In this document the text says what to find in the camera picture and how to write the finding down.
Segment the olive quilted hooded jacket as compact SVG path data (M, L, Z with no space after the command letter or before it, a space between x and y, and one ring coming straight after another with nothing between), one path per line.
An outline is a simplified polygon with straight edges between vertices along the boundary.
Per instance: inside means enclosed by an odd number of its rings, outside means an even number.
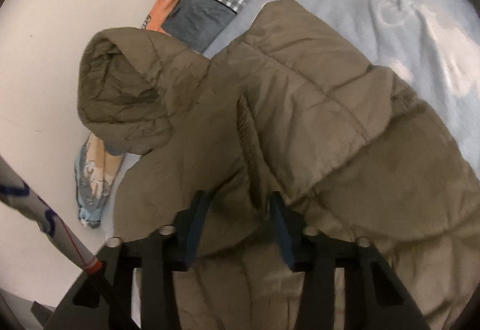
M431 106L293 0L273 1L212 58L171 34L99 32L78 113L139 156L115 233L146 237L218 189L193 268L174 278L184 329L292 329L304 278L281 260L268 196L330 237L367 237L432 329L479 285L479 179Z

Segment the light blue cloud bedsheet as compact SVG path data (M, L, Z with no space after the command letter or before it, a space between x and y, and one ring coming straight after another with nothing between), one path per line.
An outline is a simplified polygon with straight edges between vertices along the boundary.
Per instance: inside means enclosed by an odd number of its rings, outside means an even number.
M272 1L250 0L204 55L227 46ZM479 167L479 17L468 0L295 1L410 84Z

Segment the patchwork cartoon duvet roll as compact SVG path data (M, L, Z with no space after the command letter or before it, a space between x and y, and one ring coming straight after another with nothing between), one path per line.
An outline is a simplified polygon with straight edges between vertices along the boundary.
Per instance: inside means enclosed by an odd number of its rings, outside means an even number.
M203 52L249 0L156 0L142 28L169 34L197 52ZM76 203L80 222L101 224L107 202L125 154L89 134L75 161Z

